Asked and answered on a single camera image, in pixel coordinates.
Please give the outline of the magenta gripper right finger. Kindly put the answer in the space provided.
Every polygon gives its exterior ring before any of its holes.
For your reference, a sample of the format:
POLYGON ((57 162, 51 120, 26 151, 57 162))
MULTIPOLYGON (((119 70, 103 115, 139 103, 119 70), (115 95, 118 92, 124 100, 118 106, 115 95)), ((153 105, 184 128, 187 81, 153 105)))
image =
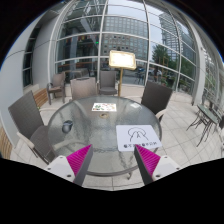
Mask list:
POLYGON ((134 155, 145 185, 180 170, 169 156, 159 156, 140 145, 135 146, 134 155))

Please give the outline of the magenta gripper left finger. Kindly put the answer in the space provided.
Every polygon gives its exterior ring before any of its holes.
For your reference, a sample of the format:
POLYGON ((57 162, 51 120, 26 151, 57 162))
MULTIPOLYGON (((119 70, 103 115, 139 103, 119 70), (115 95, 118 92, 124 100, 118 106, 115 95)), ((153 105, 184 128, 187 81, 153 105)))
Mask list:
POLYGON ((88 145, 69 156, 58 156, 45 170, 81 186, 87 174, 92 156, 92 145, 88 145))

